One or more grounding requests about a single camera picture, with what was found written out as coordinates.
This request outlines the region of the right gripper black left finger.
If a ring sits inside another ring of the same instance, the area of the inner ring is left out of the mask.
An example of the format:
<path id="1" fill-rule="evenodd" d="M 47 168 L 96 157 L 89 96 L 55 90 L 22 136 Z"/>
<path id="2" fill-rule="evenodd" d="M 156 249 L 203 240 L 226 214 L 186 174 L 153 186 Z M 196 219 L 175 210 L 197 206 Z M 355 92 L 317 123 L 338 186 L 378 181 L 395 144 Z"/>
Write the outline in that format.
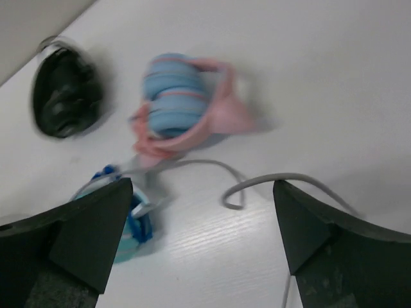
<path id="1" fill-rule="evenodd" d="M 127 178 L 1 226 L 1 307 L 95 307 L 132 199 Z"/>

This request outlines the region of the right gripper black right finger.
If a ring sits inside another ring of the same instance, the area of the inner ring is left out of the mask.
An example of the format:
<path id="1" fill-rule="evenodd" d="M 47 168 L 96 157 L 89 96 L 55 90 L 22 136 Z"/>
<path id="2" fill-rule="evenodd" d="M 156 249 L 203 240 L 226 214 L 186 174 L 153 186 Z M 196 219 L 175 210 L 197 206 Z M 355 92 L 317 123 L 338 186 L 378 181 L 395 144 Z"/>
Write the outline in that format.
<path id="1" fill-rule="evenodd" d="M 410 235 L 273 188 L 290 274 L 304 307 L 410 307 Z"/>

